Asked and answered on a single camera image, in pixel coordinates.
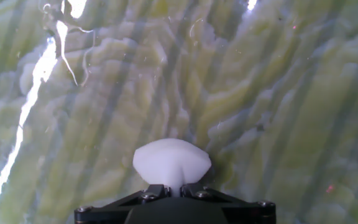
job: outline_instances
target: white plastic knob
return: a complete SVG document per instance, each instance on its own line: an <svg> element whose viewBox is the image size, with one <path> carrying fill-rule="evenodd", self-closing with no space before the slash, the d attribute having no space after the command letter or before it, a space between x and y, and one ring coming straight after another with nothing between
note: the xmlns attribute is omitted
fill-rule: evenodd
<svg viewBox="0 0 358 224"><path fill-rule="evenodd" d="M161 139L135 151L133 165L149 184L163 184L180 196L183 184L199 181L211 167L208 153L179 139Z"/></svg>

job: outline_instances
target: screw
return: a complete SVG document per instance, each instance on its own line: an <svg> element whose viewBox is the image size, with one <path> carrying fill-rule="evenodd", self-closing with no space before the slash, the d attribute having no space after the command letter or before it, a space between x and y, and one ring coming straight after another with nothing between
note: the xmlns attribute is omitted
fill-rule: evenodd
<svg viewBox="0 0 358 224"><path fill-rule="evenodd" d="M144 200L154 200L157 198L157 196L152 192L143 193L140 197Z"/></svg>
<svg viewBox="0 0 358 224"><path fill-rule="evenodd" d="M205 190L200 190L196 193L196 197L198 197L200 199L208 198L209 196L210 196L210 194Z"/></svg>
<svg viewBox="0 0 358 224"><path fill-rule="evenodd" d="M266 200L261 200L258 202L258 204L262 207L266 207L268 205L274 205L272 202L266 201Z"/></svg>
<svg viewBox="0 0 358 224"><path fill-rule="evenodd" d="M92 206L81 206L80 208L77 208L77 212L87 212L92 208L93 208Z"/></svg>

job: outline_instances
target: red speck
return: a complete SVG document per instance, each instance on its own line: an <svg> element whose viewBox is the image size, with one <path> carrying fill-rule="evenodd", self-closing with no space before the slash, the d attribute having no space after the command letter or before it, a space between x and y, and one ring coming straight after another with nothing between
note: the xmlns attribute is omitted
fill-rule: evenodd
<svg viewBox="0 0 358 224"><path fill-rule="evenodd" d="M335 189L335 187L334 187L333 185L330 185L330 186L327 188L326 192L327 192L327 193L331 193L334 189Z"/></svg>

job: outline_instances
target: black mount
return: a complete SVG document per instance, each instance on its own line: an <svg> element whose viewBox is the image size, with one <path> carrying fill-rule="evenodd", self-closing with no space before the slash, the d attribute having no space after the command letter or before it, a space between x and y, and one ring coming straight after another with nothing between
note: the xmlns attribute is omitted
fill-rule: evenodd
<svg viewBox="0 0 358 224"><path fill-rule="evenodd" d="M101 208L80 207L75 223L86 224L276 224L272 202L248 203L200 184L186 184L181 197L164 185L150 185Z"/></svg>

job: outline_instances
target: white rounded tip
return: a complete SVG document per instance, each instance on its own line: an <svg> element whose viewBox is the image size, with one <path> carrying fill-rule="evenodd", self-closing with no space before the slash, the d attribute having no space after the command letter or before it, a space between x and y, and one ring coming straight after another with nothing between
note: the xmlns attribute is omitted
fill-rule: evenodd
<svg viewBox="0 0 358 224"><path fill-rule="evenodd" d="M161 139L135 151L133 165L149 184L163 184L180 195L183 184L199 181L211 167L208 153L179 139Z"/></svg>

